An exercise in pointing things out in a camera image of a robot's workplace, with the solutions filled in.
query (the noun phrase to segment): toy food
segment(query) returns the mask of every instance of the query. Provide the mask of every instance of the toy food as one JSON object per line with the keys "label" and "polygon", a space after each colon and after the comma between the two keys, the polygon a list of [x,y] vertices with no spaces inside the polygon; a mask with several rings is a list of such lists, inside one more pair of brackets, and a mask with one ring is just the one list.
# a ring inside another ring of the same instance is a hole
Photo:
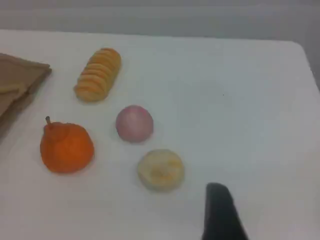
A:
{"label": "toy food", "polygon": [[119,137],[130,143],[140,143],[154,132],[154,120],[141,106],[130,105],[116,117],[115,127]]}
{"label": "toy food", "polygon": [[141,182],[149,189],[170,191],[177,188],[185,176],[185,167],[180,157],[168,149],[148,152],[137,167]]}
{"label": "toy food", "polygon": [[85,102],[107,97],[121,67],[121,56],[112,48],[101,48],[89,59],[74,87],[76,96]]}
{"label": "toy food", "polygon": [[73,173],[83,169],[94,157],[94,145],[87,131],[77,124],[50,122],[45,118],[40,143],[43,163],[55,173]]}

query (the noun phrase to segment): black object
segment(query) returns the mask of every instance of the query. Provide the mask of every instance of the black object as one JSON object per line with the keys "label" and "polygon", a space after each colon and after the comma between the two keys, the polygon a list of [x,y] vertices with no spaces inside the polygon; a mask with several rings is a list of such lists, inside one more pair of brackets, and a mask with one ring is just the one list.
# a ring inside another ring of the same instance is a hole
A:
{"label": "black object", "polygon": [[249,240],[231,193],[220,183],[206,186],[202,240]]}

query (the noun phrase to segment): sliced banana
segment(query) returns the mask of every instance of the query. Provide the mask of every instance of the sliced banana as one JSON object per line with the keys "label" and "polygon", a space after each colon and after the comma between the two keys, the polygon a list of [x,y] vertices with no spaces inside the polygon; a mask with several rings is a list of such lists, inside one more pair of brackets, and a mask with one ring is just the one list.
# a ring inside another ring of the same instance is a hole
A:
{"label": "sliced banana", "polygon": [[137,166],[141,182],[149,189],[170,191],[177,188],[185,176],[181,158],[171,150],[149,151]]}

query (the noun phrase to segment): round fruit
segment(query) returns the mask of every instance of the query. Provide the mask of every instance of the round fruit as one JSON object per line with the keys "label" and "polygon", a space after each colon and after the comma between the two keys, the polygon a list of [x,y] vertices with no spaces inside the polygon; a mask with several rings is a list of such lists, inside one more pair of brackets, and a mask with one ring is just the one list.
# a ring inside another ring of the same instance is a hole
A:
{"label": "round fruit", "polygon": [[73,123],[50,122],[40,143],[46,167],[55,173],[73,173],[87,166],[94,157],[94,144],[87,131]]}
{"label": "round fruit", "polygon": [[181,158],[173,151],[156,149],[142,158],[137,172],[141,182],[147,188],[170,191],[182,183],[185,167]]}

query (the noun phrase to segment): brown cardboard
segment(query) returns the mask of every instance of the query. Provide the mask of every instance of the brown cardboard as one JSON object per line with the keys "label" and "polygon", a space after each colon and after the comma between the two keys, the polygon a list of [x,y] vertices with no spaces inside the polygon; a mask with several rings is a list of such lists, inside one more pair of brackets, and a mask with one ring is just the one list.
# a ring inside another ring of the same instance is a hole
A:
{"label": "brown cardboard", "polygon": [[[32,102],[33,94],[51,71],[48,64],[0,53],[0,136]],[[7,91],[11,86],[20,88]]]}

